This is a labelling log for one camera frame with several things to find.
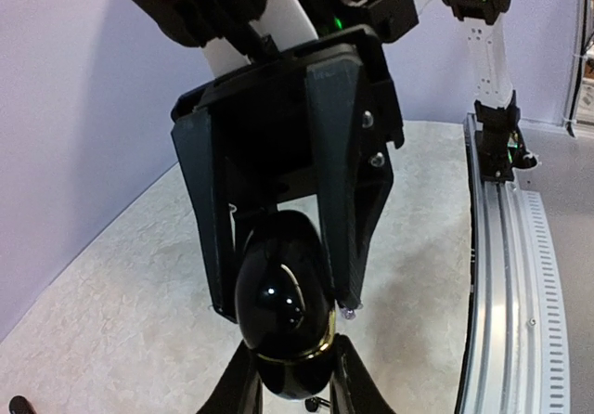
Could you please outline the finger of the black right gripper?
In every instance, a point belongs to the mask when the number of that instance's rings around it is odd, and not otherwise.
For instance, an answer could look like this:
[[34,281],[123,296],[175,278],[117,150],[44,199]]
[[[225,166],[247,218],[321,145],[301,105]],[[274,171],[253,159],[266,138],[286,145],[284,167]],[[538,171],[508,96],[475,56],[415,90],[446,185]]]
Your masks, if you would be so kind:
[[308,68],[306,95],[322,245],[336,302],[361,305],[370,241],[394,176],[363,62],[338,56]]
[[207,110],[197,110],[174,124],[172,138],[198,225],[214,311],[235,321],[238,267],[220,129]]

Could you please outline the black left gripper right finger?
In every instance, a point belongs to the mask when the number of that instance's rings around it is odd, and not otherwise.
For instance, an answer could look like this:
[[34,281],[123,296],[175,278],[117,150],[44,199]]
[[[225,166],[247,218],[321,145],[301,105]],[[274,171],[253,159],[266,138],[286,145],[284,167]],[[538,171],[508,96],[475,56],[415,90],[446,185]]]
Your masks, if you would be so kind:
[[335,337],[335,365],[329,383],[330,413],[394,414],[348,336]]

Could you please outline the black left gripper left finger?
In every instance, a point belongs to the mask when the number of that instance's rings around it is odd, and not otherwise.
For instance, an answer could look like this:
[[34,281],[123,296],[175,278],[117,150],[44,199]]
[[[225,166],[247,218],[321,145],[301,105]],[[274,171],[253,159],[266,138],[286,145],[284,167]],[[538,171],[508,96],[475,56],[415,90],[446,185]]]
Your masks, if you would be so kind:
[[253,353],[241,342],[198,414],[262,414],[263,385]]

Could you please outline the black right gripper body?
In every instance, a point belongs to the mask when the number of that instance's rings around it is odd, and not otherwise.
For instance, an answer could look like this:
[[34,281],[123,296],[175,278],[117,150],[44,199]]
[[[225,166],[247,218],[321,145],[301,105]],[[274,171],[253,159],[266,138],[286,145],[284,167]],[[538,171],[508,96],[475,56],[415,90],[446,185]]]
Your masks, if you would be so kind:
[[378,124],[389,144],[404,142],[403,120],[380,36],[356,25],[227,73],[182,95],[173,123],[207,110],[217,123],[226,156],[226,186],[234,247],[272,213],[305,214],[322,236],[306,95],[308,68],[355,56],[366,69],[373,108],[364,125]]

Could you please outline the glossy black earbud charging case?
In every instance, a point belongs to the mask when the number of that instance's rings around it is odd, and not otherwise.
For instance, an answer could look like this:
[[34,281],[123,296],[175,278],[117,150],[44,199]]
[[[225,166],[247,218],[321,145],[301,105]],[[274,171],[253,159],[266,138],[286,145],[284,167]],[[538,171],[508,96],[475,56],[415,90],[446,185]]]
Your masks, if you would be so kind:
[[235,290],[237,320],[273,394],[320,393],[333,372],[335,303],[316,228],[303,213],[264,218],[246,241]]

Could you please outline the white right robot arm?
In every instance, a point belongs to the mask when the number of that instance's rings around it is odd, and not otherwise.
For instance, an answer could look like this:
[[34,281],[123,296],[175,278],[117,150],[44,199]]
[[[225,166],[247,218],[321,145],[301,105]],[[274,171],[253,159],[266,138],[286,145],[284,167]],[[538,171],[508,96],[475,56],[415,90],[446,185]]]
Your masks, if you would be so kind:
[[[307,299],[355,309],[394,176],[403,119],[383,48],[432,0],[174,0],[208,59],[234,55],[181,96],[172,137],[197,219],[214,310],[237,317],[246,266]],[[475,64],[485,179],[535,165],[505,56],[511,0],[442,0]]]

